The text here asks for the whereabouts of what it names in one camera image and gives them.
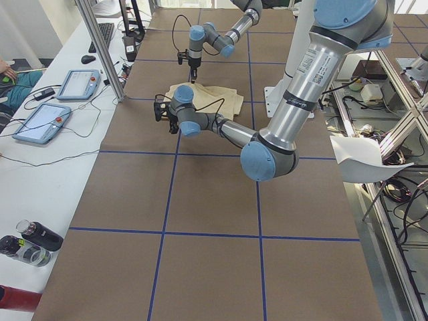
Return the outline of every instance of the hand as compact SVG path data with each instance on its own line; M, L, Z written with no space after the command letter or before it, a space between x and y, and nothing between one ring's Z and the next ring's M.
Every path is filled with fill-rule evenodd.
M3 74L14 81L18 79L17 74L12 70L11 66L3 60L0 60L0 74Z

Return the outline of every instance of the black bottle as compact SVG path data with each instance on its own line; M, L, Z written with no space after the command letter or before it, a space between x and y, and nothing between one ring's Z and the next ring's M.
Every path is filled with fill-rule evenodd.
M57 251L64 240L57 233L51 231L39 222L29 222L23 219L16 225L16 230L22 234L22 238L37 244L49 251Z
M48 250L12 235L0 239L0 253L37 267L45 266L51 258Z

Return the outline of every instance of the black keyboard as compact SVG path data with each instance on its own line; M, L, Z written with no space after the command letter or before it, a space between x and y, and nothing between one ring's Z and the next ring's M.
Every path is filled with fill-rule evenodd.
M100 27L102 37L104 38L104 41L106 42L107 49L108 49L108 46L110 45L110 41L112 40L112 36L113 36L114 23L111 23L111 22L99 23L98 27ZM95 45L93 42L91 42L91 46L89 47L89 52L91 54L96 52Z

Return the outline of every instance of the white desk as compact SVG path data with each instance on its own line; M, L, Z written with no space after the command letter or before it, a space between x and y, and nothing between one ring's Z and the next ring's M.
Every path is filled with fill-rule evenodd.
M98 20L98 22L115 22L115 27L117 27L118 21L119 19ZM109 48L113 64L120 61L115 66L117 71L121 69L124 63L121 57L126 59L121 37L121 32L116 28ZM84 23L81 23L35 88L61 84L70 69L102 70L99 59L86 65L80 62L83 55L91 54L88 53L89 45L88 31ZM106 74L103 73L102 80L105 79ZM95 95L103 87L104 83L101 81ZM57 100L50 102L66 104L72 109L81 104L78 102L58 102ZM19 123L14 122L0 134L0 152L10 158L38 164L98 150L112 119L116 102L111 87L106 88L101 96L94 101L94 104L102 112L93 133L87 138L80 138L63 129L46 146L21 144L10 136L1 137L16 130ZM27 105L28 108L33 106L37 106L37 102ZM24 110L21 107L14 117L26 118L30 113L30 110ZM83 110L73 112L66 127L86 135L95 122L97 114L97 109L89 104ZM4 235L19 236L15 226L21 219L39 221L65 236L95 159L96 153L65 160L54 165L30 167L0 158L0 237ZM57 255L57 252L54 253L51 261L43 268L32 267L5 255L0 255L0 284L43 292ZM32 315L32 313L27 312L0 310L0 321L30 320Z

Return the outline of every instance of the tan cloth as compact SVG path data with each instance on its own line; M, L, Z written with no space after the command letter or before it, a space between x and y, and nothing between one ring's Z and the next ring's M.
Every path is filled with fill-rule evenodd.
M201 84L191 84L185 82L183 84L172 85L169 92L165 96L173 97L174 91L181 85L187 85L193 89L195 97L193 104L196 109L200 109L218 99L224 98L225 102L220 108L219 114L223 117L233 120L234 115L239 115L241 112L243 96L237 94L236 89L229 89L224 87L204 87ZM216 112L219 109L221 102L218 102L208 108L204 108L201 112Z

